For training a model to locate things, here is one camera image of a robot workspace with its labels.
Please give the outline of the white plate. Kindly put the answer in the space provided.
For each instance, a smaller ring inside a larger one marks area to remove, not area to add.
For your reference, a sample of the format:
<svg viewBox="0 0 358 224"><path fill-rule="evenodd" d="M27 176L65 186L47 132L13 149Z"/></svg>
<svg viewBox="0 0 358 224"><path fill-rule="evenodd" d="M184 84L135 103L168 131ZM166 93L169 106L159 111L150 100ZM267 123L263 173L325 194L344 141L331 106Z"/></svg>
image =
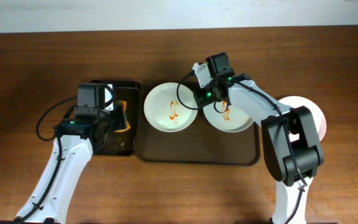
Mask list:
<svg viewBox="0 0 358 224"><path fill-rule="evenodd" d="M300 106L307 107L313 115L319 140L323 140L327 130L327 123L325 115L317 104L301 96L286 96L284 98L281 98L279 102L284 105L291 106L293 108L298 108Z"/></svg>
<svg viewBox="0 0 358 224"><path fill-rule="evenodd" d="M144 101L144 114L151 126L173 133L186 129L198 111L184 107L177 98L178 83L167 82L154 87Z"/></svg>

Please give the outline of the green and orange sponge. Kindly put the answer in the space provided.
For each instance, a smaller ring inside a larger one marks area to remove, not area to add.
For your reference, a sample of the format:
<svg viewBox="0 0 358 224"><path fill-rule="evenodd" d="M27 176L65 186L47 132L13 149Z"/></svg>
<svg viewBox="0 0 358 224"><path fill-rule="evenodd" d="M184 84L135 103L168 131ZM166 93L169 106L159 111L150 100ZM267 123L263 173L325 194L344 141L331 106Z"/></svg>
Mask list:
<svg viewBox="0 0 358 224"><path fill-rule="evenodd" d="M126 114L126 102L125 101L114 101L114 127L113 131L116 133L123 133L130 130L131 126L127 120Z"/></svg>

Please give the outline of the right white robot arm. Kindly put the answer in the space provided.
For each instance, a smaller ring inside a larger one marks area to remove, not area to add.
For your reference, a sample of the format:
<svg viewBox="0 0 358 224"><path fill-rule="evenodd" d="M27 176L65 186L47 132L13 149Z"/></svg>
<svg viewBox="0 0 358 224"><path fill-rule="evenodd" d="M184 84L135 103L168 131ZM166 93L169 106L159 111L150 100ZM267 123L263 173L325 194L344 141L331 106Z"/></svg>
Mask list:
<svg viewBox="0 0 358 224"><path fill-rule="evenodd" d="M324 162L312 112L283 104L261 90L245 73L236 74L226 53L195 63L189 73L198 80L197 108L226 101L261 128L264 160L276 181L271 223L305 223L310 184Z"/></svg>

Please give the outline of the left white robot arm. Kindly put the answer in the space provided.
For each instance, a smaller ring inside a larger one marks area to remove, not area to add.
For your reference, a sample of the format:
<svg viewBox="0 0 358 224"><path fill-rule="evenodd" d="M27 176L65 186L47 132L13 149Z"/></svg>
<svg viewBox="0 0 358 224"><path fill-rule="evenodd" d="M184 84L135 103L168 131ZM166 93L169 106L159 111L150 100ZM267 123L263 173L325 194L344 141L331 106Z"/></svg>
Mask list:
<svg viewBox="0 0 358 224"><path fill-rule="evenodd" d="M82 83L60 123L53 149L37 186L13 223L65 223L80 175L108 136L127 128L124 106L112 84Z"/></svg>

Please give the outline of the white plate front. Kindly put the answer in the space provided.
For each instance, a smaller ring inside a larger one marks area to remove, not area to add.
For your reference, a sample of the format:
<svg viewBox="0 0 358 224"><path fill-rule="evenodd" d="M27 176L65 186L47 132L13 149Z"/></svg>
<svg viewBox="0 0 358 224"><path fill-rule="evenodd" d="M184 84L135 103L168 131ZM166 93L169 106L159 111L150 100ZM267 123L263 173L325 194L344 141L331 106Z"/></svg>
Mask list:
<svg viewBox="0 0 358 224"><path fill-rule="evenodd" d="M284 105L291 106L293 108L298 108L300 106L307 107L313 115L319 140L323 140L327 130L327 123L325 115L317 104L301 96L286 96L284 98L281 98L279 102Z"/></svg>

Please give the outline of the pale grey plate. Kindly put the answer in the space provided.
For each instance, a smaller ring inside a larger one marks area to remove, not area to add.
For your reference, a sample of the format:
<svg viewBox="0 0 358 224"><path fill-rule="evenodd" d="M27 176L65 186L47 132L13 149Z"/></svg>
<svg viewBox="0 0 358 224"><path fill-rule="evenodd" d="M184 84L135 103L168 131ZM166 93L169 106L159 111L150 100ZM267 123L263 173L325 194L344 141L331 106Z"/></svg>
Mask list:
<svg viewBox="0 0 358 224"><path fill-rule="evenodd" d="M243 131L254 123L248 114L224 100L205 106L203 113L212 126L227 133Z"/></svg>

